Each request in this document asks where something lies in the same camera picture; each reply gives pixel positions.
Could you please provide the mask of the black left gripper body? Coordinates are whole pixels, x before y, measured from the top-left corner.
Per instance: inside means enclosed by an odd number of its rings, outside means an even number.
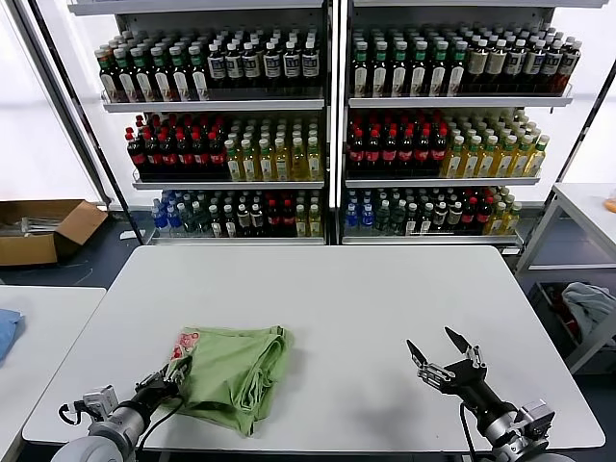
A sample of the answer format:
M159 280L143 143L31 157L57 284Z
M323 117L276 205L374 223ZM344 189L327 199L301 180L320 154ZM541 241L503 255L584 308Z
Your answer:
M141 405L160 405L163 401L176 398L179 395L179 387L166 382L164 387L136 388L132 401Z

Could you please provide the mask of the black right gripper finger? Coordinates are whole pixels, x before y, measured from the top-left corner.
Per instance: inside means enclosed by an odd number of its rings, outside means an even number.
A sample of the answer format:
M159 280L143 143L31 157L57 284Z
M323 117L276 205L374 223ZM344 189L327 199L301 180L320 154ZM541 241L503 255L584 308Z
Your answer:
M479 345L472 345L466 340L466 338L455 332L449 327L445 327L445 331L452 341L454 346L462 353L463 359L453 364L445 366L445 369L449 372L454 372L466 368L469 370L484 371L485 362L480 351Z
M418 377L429 386L445 386L454 379L454 373L444 367L428 362L421 351L410 341L406 340L412 360L418 368Z

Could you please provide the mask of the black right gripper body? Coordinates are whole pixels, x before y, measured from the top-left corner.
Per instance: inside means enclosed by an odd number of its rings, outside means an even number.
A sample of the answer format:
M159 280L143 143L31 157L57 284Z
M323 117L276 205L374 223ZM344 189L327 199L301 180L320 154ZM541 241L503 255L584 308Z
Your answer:
M445 370L453 374L444 385L445 395L461 398L476 417L503 413L503 401L485 381L485 367L476 368L471 360L466 359L445 366Z

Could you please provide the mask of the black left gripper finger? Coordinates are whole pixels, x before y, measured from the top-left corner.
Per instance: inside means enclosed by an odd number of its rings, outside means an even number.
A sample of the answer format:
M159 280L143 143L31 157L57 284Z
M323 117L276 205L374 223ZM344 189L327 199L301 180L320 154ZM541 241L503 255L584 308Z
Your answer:
M166 382L181 386L190 375L193 358L189 356L171 359L167 364Z
M159 371L149 374L136 384L136 388L164 387L166 385L167 369L168 365L165 365Z

